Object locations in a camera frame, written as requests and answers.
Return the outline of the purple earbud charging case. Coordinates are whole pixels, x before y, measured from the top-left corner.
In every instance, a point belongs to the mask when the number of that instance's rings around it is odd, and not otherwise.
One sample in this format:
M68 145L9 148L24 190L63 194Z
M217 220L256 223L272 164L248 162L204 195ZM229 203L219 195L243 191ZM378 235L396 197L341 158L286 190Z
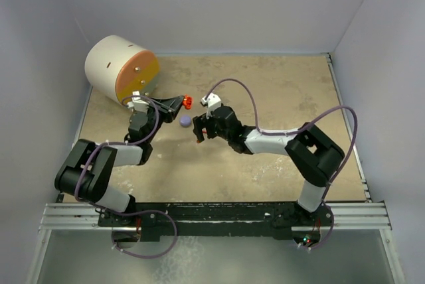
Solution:
M184 128L188 128L192 124L192 119L188 115L182 115L179 119L179 123L180 123L180 126L182 126Z

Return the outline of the orange earbud charging case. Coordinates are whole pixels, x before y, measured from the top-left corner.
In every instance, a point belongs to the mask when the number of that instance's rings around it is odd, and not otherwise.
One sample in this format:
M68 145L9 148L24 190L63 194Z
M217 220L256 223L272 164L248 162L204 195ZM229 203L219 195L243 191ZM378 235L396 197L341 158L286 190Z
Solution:
M189 95L185 95L183 98L183 106L186 110L190 110L193 105L193 98Z

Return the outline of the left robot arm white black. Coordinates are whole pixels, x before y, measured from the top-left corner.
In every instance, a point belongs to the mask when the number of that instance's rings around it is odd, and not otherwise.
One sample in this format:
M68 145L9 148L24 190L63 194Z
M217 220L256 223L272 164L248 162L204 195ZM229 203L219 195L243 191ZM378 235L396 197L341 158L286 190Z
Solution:
M134 223L134 197L109 185L112 170L146 164L153 151L151 142L161 125L174 121L190 100L189 96L155 99L137 94L124 98L122 103L133 110L124 140L101 144L77 140L56 175L55 189L113 211L114 219L123 226Z

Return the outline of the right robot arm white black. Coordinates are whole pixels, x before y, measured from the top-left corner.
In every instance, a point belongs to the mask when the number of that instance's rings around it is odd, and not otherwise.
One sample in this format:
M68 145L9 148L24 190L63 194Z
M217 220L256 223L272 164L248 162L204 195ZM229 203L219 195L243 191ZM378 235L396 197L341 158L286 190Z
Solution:
M193 118L193 133L199 143L205 138L224 139L239 154L260 153L289 157L305 179L295 210L296 220L310 225L319 217L328 183L345 160L345 153L316 125L303 131L261 132L243 125L234 110L220 106Z

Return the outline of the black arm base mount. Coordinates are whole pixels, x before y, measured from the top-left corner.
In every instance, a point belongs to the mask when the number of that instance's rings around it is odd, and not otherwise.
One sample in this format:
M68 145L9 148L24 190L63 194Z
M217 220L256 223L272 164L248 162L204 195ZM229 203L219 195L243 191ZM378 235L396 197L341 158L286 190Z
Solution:
M117 214L98 208L98 224L129 228L141 242L165 236L266 237L275 240L319 242L320 231L334 223L330 207L314 212L297 202L134 202Z

